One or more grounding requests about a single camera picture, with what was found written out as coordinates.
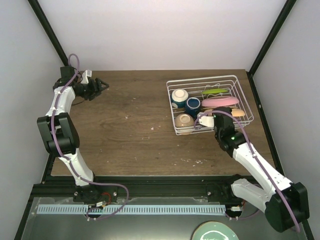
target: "wooden table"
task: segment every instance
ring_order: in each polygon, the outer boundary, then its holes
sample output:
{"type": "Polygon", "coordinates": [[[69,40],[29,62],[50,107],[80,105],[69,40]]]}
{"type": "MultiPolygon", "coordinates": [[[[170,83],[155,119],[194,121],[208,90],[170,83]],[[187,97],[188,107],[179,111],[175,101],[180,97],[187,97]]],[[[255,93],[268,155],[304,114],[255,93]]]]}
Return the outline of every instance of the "wooden table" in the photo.
{"type": "MultiPolygon", "coordinates": [[[[247,175],[219,148],[213,132],[177,136],[173,128],[166,82],[222,75],[238,77],[254,115],[245,130],[274,165],[246,72],[237,69],[94,71],[110,88],[70,112],[88,167],[97,176],[247,175]]],[[[56,159],[52,175],[71,174],[56,159]]]]}

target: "pink bowl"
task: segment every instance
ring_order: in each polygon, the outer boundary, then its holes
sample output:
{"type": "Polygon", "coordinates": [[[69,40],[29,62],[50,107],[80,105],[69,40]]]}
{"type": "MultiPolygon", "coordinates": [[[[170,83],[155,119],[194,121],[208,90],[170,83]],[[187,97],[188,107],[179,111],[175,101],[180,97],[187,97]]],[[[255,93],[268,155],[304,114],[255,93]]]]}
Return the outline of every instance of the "pink bowl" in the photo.
{"type": "Polygon", "coordinates": [[[223,107],[238,104],[239,100],[234,96],[214,96],[201,102],[203,107],[223,107]]]}

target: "dish rack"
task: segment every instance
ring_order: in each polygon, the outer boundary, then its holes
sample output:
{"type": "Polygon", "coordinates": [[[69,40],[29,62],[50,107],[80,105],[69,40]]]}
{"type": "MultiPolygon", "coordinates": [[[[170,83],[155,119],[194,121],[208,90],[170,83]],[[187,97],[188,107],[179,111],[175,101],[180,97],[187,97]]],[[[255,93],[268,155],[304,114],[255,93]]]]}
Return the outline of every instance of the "dish rack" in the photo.
{"type": "MultiPolygon", "coordinates": [[[[245,116],[236,117],[236,119],[241,123],[243,127],[247,126],[254,120],[254,115],[250,109],[248,101],[245,94],[240,86],[240,82],[235,75],[224,75],[224,76],[213,76],[213,77],[201,77],[193,79],[182,79],[182,80],[171,80],[166,82],[166,88],[168,91],[168,97],[171,108],[172,123],[174,127],[175,134],[181,135],[181,133],[191,132],[191,134],[199,134],[214,131],[213,127],[201,126],[197,123],[196,127],[201,127],[195,129],[193,126],[189,127],[176,127],[175,118],[179,114],[184,113],[184,108],[174,108],[171,105],[170,95],[175,89],[184,89],[188,92],[189,98],[195,97],[200,101],[217,96],[232,96],[239,99],[239,103],[228,106],[235,107],[244,111],[245,116]],[[208,89],[226,89],[228,92],[217,93],[217,94],[202,94],[204,90],[208,89]]],[[[239,128],[238,124],[233,121],[235,128],[239,128]]]]}

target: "white wall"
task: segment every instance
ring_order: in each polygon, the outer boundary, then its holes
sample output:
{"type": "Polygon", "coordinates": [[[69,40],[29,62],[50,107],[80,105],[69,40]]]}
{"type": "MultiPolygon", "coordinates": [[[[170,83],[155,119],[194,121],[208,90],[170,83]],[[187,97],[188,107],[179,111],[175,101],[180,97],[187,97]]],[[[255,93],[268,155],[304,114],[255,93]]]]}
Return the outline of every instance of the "white wall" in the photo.
{"type": "Polygon", "coordinates": [[[0,9],[0,239],[14,239],[48,154],[37,127],[62,65],[26,0],[0,9]]]}
{"type": "Polygon", "coordinates": [[[285,0],[39,2],[82,67],[249,70],[285,0]]]}
{"type": "Polygon", "coordinates": [[[308,190],[320,239],[320,1],[299,0],[254,81],[285,174],[308,190]]]}

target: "green plate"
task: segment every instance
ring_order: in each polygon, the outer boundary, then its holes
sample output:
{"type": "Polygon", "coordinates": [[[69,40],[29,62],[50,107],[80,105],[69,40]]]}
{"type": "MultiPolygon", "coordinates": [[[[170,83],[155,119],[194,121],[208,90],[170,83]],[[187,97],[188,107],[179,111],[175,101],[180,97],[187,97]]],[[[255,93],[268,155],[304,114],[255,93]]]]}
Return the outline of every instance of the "green plate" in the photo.
{"type": "Polygon", "coordinates": [[[227,93],[228,90],[224,88],[214,88],[214,89],[208,89],[201,92],[202,94],[220,94],[220,93],[227,93]]]}
{"type": "Polygon", "coordinates": [[[239,238],[223,223],[208,221],[194,231],[191,240],[239,240],[239,238]]]}

